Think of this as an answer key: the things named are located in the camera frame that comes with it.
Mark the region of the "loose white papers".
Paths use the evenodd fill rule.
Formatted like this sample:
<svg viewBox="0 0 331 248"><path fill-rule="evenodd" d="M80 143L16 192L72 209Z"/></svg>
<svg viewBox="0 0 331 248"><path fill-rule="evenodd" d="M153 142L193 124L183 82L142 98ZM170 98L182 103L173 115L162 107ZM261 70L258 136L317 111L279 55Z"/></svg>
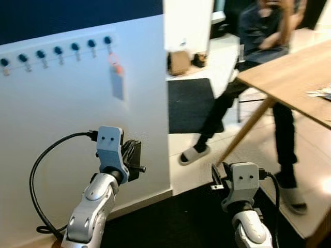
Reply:
<svg viewBox="0 0 331 248"><path fill-rule="evenodd" d="M316 90L308 90L306 94L309 97L322 98L327 101L331 101L331 88L328 87Z"/></svg>

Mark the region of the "dark blue knob hook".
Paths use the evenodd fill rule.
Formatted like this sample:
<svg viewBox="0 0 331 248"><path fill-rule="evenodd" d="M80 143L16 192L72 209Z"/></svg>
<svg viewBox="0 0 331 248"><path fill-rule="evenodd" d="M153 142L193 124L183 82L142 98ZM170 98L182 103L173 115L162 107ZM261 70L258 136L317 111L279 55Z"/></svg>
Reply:
<svg viewBox="0 0 331 248"><path fill-rule="evenodd" d="M61 46L59 47L54 47L53 48L53 52L54 54L56 54L57 56L57 61L60 65L63 65L64 64L64 50L62 49Z"/></svg>
<svg viewBox="0 0 331 248"><path fill-rule="evenodd" d="M30 62L28 61L28 56L26 56L26 54L20 54L18 56L18 60L23 65L23 67L25 68L26 72L31 72L32 71Z"/></svg>
<svg viewBox="0 0 331 248"><path fill-rule="evenodd" d="M76 60L80 61L81 60L80 45L78 45L78 43L74 42L74 43L71 43L71 45L69 45L69 47L72 50L72 52L74 53L74 56L75 56Z"/></svg>
<svg viewBox="0 0 331 248"><path fill-rule="evenodd" d="M113 53L113 50L112 50L113 38L111 38L111 36L106 36L106 37L104 37L103 42L104 42L104 45L106 45L107 52L109 54L112 54Z"/></svg>
<svg viewBox="0 0 331 248"><path fill-rule="evenodd" d="M0 66L2 67L2 73L4 76L9 76L9 61L5 58L0 58Z"/></svg>
<svg viewBox="0 0 331 248"><path fill-rule="evenodd" d="M87 47L89 48L92 58L96 58L97 57L97 52L96 52L96 47L97 47L97 43L95 42L94 39L90 39L87 41Z"/></svg>
<svg viewBox="0 0 331 248"><path fill-rule="evenodd" d="M38 50L35 52L36 57L41 61L42 67L48 69L47 55L43 50Z"/></svg>

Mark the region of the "wooden table leg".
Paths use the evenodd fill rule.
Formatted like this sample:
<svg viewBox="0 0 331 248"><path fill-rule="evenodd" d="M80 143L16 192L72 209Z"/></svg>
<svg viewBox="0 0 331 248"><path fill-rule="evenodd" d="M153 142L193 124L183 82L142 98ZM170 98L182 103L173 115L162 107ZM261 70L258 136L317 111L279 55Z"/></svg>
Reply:
<svg viewBox="0 0 331 248"><path fill-rule="evenodd" d="M275 100L271 97L267 97L260 106L258 106L251 117L246 121L245 125L239 130L239 132L235 135L233 140L229 143L229 146L222 152L220 158L213 163L213 166L221 165L225 159L238 147L244 137L252 130L253 126L262 118L267 109L272 108L274 106Z"/></svg>
<svg viewBox="0 0 331 248"><path fill-rule="evenodd" d="M315 232L306 239L305 248L319 248L324 239L331 234L331 209L325 214Z"/></svg>

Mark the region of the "person in dark grey shirt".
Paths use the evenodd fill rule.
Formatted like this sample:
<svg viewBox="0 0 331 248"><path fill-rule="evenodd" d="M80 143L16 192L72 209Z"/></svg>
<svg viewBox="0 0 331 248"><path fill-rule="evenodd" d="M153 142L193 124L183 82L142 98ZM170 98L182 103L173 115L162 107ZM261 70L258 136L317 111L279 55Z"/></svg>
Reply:
<svg viewBox="0 0 331 248"><path fill-rule="evenodd" d="M236 65L241 72L287 55L290 38L296 26L303 19L307 0L255 0L238 18L237 35L243 44L244 61ZM215 99L212 109L199 131L199 139L191 148L180 154L179 163L188 165L202 158L210 151L207 141L217 132L224 132L222 119L233 106L238 96L248 89L248 85L230 80L224 92ZM280 171L278 180L281 198L286 201L291 212L303 215L308 206L298 189L294 165L295 121L290 108L276 102L272 107L275 122L275 147Z"/></svg>

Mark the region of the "small black floor object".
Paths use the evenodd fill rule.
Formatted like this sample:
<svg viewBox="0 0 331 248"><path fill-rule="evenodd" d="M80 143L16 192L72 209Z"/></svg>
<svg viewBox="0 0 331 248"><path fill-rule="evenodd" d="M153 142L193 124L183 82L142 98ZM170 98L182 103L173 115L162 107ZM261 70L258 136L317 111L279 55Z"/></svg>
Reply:
<svg viewBox="0 0 331 248"><path fill-rule="evenodd" d="M207 54L202 52L194 54L191 64L197 68L205 68L207 65Z"/></svg>

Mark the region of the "hanging grey card with tag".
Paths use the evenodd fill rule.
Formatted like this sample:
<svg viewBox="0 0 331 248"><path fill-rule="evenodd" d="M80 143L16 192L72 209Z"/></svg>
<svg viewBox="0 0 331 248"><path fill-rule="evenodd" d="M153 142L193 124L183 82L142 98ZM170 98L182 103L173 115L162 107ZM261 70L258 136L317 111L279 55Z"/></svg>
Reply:
<svg viewBox="0 0 331 248"><path fill-rule="evenodd" d="M110 66L110 80L111 91L113 97L123 101L125 99L125 69L123 68L118 56L109 51L109 66Z"/></svg>

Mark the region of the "black floor mat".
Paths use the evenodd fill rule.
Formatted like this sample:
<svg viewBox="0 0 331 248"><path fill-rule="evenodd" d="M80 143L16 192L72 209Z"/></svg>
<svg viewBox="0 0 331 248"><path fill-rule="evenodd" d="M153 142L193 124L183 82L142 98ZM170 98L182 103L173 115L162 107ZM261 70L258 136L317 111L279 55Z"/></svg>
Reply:
<svg viewBox="0 0 331 248"><path fill-rule="evenodd" d="M168 80L169 134L198 134L214 106L209 78Z"/></svg>

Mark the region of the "brown cardboard box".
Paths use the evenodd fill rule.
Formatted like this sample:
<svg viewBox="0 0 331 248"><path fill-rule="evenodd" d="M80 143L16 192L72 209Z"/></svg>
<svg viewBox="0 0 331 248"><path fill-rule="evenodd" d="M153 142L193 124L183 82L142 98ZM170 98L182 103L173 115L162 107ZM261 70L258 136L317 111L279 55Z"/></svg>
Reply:
<svg viewBox="0 0 331 248"><path fill-rule="evenodd" d="M187 75L191 69L191 55L187 50L168 52L167 72L170 76Z"/></svg>

